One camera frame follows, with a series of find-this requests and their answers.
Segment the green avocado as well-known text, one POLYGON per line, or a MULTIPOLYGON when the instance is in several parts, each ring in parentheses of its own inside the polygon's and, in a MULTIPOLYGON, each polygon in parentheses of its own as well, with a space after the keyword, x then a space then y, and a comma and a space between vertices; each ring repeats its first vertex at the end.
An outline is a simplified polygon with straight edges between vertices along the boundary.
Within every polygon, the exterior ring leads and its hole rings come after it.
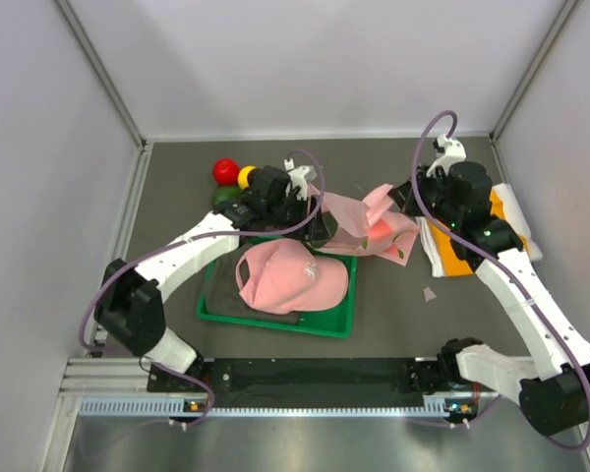
POLYGON ((330 240, 335 236, 335 234, 338 230, 338 222, 337 222, 336 218, 334 217, 334 215, 329 211, 325 211, 322 214, 322 221, 324 224, 326 238, 328 240, 330 240))

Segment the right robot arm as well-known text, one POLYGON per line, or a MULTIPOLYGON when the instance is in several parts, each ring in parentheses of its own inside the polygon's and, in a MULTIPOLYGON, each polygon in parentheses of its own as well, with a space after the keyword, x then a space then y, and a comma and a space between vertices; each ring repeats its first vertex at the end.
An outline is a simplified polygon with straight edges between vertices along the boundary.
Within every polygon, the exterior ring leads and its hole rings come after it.
POLYGON ((408 216, 433 216, 452 238, 453 253, 491 290, 531 356, 522 362, 474 339, 453 339, 438 356, 453 389, 482 384, 520 407, 550 437, 590 420, 590 343, 563 314, 531 265, 521 238, 492 212, 485 167, 458 162, 418 166, 389 196, 408 216))

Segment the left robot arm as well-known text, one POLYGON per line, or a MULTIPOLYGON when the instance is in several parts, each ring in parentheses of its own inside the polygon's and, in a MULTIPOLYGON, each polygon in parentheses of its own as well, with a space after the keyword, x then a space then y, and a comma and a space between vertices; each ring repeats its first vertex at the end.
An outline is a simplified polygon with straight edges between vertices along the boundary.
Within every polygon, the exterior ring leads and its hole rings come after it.
POLYGON ((238 248, 243 237, 291 235, 312 242, 326 235, 321 218, 322 194, 311 195, 313 181, 322 183, 317 165, 253 168, 247 187, 218 203, 195 227, 169 245, 130 263, 112 262, 93 301, 94 319, 138 358, 169 370, 182 389, 203 378, 200 354, 170 329, 164 303, 186 280, 238 248))

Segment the pink plastic bag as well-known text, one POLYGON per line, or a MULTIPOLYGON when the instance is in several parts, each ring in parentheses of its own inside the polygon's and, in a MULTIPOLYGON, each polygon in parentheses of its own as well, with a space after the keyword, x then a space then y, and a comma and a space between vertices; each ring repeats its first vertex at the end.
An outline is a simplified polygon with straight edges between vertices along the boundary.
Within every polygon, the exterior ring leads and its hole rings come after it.
POLYGON ((392 188, 382 184, 360 201, 326 192, 322 211, 334 215, 338 230, 328 244, 317 250, 340 256, 376 256, 406 266, 419 226, 408 216, 391 210, 394 202, 387 193, 392 188))

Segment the red tomato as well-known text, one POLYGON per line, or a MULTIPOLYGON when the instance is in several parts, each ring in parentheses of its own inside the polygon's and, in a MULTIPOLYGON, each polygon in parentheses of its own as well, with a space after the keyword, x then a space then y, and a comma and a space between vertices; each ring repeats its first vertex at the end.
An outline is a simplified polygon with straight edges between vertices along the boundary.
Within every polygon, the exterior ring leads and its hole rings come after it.
POLYGON ((220 158, 212 167, 212 177, 218 186, 238 184, 239 165, 231 158, 220 158))

